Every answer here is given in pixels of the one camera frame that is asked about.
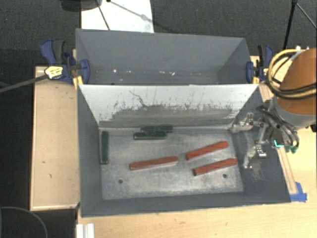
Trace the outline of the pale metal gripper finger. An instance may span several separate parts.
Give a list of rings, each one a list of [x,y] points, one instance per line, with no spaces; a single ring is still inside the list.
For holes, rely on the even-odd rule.
[[[231,127],[232,133],[249,131],[254,127],[254,113],[248,112],[246,115],[233,124]]]
[[[263,150],[262,146],[260,144],[256,144],[249,148],[245,154],[245,157],[243,159],[243,165],[242,167],[245,170],[252,169],[251,162],[254,158],[266,158],[267,153]]]

